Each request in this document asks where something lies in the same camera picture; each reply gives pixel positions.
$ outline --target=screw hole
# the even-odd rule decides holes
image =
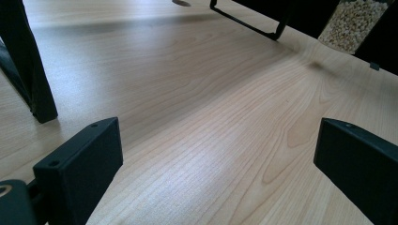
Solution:
[[[59,161],[54,160],[54,161],[50,162],[49,166],[54,167],[54,166],[57,166],[58,164],[59,164]]]

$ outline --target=black plastic bracket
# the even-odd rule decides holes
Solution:
[[[323,118],[314,164],[374,224],[398,224],[398,146]]]
[[[40,123],[57,117],[22,0],[0,1],[0,68]]]
[[[265,37],[270,38],[270,39],[272,39],[272,40],[277,40],[277,39],[279,39],[279,38],[281,37],[284,28],[287,26],[287,23],[289,23],[289,20],[290,20],[290,18],[292,17],[292,15],[293,15],[293,13],[294,13],[294,9],[295,9],[295,7],[296,7],[297,2],[298,2],[298,0],[293,0],[293,2],[289,5],[289,7],[288,7],[288,9],[286,10],[286,12],[284,13],[284,15],[283,15],[281,21],[279,22],[278,27],[276,28],[276,32],[274,32],[274,33],[266,33],[266,32],[264,32],[264,31],[262,31],[262,30],[260,30],[260,29],[257,29],[257,28],[255,28],[255,27],[253,27],[253,26],[251,26],[251,25],[249,25],[249,24],[247,24],[247,23],[241,21],[241,20],[238,19],[238,18],[236,18],[236,17],[234,17],[234,16],[231,16],[231,15],[229,15],[228,13],[225,13],[225,12],[223,12],[222,10],[216,8],[217,0],[211,0],[211,1],[210,1],[210,8],[211,8],[213,11],[216,11],[216,12],[220,13],[220,14],[223,15],[224,17],[226,17],[226,18],[228,18],[228,19],[230,19],[230,20],[233,20],[233,21],[235,21],[236,23],[239,23],[239,24],[241,24],[241,25],[244,25],[244,26],[246,26],[247,28],[249,28],[249,29],[251,29],[251,30],[257,32],[258,34],[260,34],[260,35],[262,35],[262,36],[265,36]]]
[[[380,70],[380,65],[377,64],[377,63],[371,62],[370,63],[370,68],[372,68],[372,69],[374,69],[376,71],[379,71]]]
[[[85,224],[123,164],[117,118],[84,128],[33,167],[0,182],[1,224]]]

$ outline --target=black metal leg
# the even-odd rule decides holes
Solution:
[[[0,67],[40,123],[57,116],[53,95],[22,0],[0,1]]]
[[[265,37],[267,37],[267,38],[270,38],[270,39],[272,39],[272,40],[277,40],[278,38],[281,37],[284,28],[287,26],[287,23],[289,22],[289,20],[290,20],[292,14],[293,14],[293,12],[294,12],[294,8],[295,8],[295,6],[296,6],[297,1],[298,1],[298,0],[293,0],[293,2],[290,4],[289,8],[288,8],[288,9],[286,10],[286,12],[284,13],[283,18],[282,18],[281,21],[279,22],[278,27],[276,28],[276,32],[275,32],[275,33],[266,33],[266,32],[264,32],[264,31],[262,31],[262,30],[259,30],[259,29],[255,28],[255,27],[253,27],[253,26],[251,26],[251,25],[249,25],[249,24],[247,24],[247,23],[245,23],[245,22],[243,22],[243,21],[241,21],[241,20],[239,20],[239,19],[237,19],[237,18],[235,18],[235,17],[229,15],[228,13],[223,12],[222,10],[216,8],[217,0],[211,0],[211,1],[210,1],[210,8],[211,8],[212,10],[214,10],[214,11],[220,13],[220,14],[223,15],[224,17],[226,17],[226,18],[228,18],[228,19],[231,19],[231,20],[233,20],[233,21],[235,21],[235,22],[237,22],[237,23],[240,23],[240,24],[242,24],[242,25],[248,27],[249,29],[251,29],[251,30],[257,32],[257,33],[260,34],[260,35],[263,35],[263,36],[265,36]]]

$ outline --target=light wood desk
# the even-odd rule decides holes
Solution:
[[[398,77],[208,1],[25,0],[59,111],[39,124],[0,76],[0,179],[118,116],[124,166],[88,224],[370,224],[314,165],[322,117],[398,144]],[[275,22],[230,1],[265,30]]]

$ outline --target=wood grain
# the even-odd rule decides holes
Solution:
[[[0,76],[0,178],[29,182],[61,143],[118,116],[124,165],[87,224],[371,224],[314,166],[317,132],[330,117],[398,144],[398,78],[187,2],[25,0],[59,117],[36,122]]]

